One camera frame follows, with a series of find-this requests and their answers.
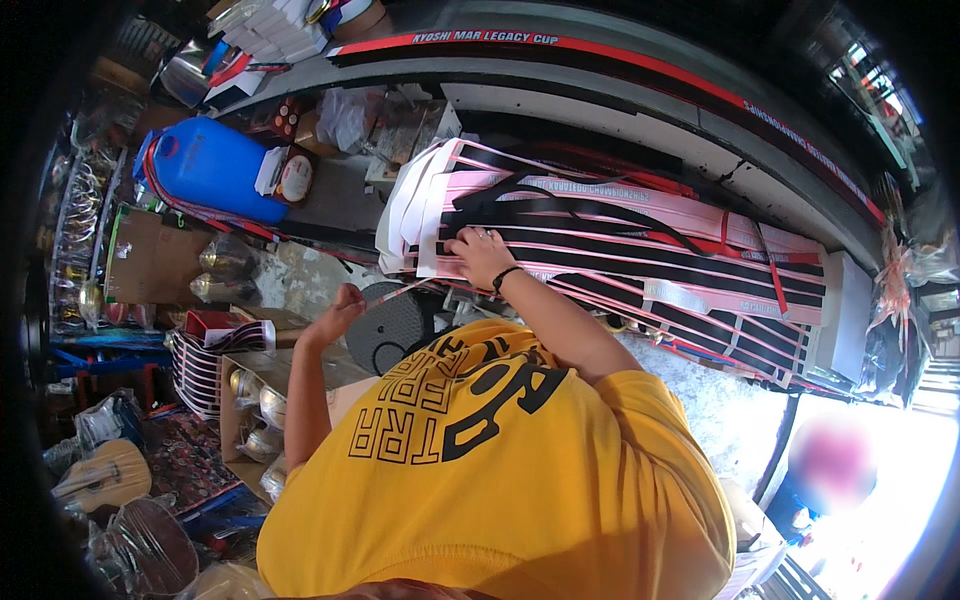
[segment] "black bracelet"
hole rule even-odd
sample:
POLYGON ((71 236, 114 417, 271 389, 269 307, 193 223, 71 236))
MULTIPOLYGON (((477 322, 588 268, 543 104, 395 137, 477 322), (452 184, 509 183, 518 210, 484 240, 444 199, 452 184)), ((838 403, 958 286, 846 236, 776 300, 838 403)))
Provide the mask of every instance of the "black bracelet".
POLYGON ((500 286, 503 285, 503 277, 506 276, 506 274, 508 274, 509 272, 516 271, 517 269, 520 269, 522 271, 523 267, 511 267, 510 269, 507 269, 500 275, 493 278, 493 292, 495 294, 500 296, 500 286))

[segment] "guitar body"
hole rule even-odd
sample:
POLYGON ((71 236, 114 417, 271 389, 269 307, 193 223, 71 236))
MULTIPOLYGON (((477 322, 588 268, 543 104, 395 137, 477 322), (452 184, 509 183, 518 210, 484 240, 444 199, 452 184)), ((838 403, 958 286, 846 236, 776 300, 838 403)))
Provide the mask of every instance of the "guitar body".
POLYGON ((123 439, 101 444, 93 456, 73 465, 51 493, 65 506, 92 513, 105 504, 121 506, 150 492, 150 468, 139 448, 123 439))

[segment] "rug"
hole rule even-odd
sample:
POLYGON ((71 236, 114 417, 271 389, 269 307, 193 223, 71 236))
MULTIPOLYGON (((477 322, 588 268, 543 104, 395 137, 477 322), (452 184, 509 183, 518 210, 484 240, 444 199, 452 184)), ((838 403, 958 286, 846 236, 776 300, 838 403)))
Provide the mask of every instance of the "rug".
POLYGON ((180 515, 242 482, 220 454, 220 423, 177 408, 143 421, 144 456, 154 477, 153 496, 174 493, 180 515))

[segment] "hand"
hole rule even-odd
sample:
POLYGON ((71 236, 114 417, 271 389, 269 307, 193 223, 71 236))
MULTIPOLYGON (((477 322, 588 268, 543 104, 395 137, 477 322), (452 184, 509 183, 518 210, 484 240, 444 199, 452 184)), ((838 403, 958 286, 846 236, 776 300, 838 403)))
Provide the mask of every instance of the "hand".
POLYGON ((510 249, 493 229, 462 228, 457 239, 444 241, 444 250, 466 260, 460 275, 481 290, 492 290, 493 278, 516 266, 510 249))
POLYGON ((329 308, 313 322, 297 340, 301 343, 319 348, 326 348, 337 338, 347 332, 353 320, 363 314, 367 302, 357 286, 352 283, 341 283, 337 289, 337 299, 329 308))

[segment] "blue plastic container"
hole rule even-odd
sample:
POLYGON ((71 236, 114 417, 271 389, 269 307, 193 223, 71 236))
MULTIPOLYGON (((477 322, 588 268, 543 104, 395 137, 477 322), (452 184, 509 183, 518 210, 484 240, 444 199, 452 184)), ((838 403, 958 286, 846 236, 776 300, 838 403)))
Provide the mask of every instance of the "blue plastic container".
POLYGON ((267 149, 207 117, 192 117, 147 135, 133 163, 133 176, 144 185, 143 157, 158 135, 156 177, 174 198, 260 223, 277 223, 286 216, 287 204, 253 189, 267 149))

